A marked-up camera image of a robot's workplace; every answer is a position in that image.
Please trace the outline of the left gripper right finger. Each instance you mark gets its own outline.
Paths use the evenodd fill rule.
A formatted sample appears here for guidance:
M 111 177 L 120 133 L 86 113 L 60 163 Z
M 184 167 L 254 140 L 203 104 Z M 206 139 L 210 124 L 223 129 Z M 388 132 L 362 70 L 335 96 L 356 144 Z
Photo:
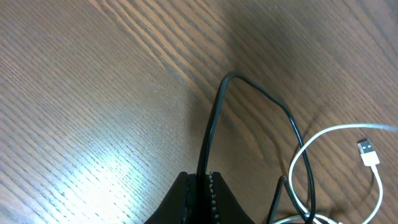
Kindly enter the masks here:
M 210 220 L 217 224 L 254 224 L 236 200 L 219 172 L 208 176 Z

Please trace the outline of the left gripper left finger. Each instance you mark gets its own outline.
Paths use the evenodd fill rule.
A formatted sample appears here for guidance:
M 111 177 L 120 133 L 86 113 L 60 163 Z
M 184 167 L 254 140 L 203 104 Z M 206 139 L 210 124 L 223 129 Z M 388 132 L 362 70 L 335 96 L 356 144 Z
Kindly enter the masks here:
M 156 211 L 145 224 L 184 223 L 188 192 L 188 174 L 181 172 L 169 188 Z

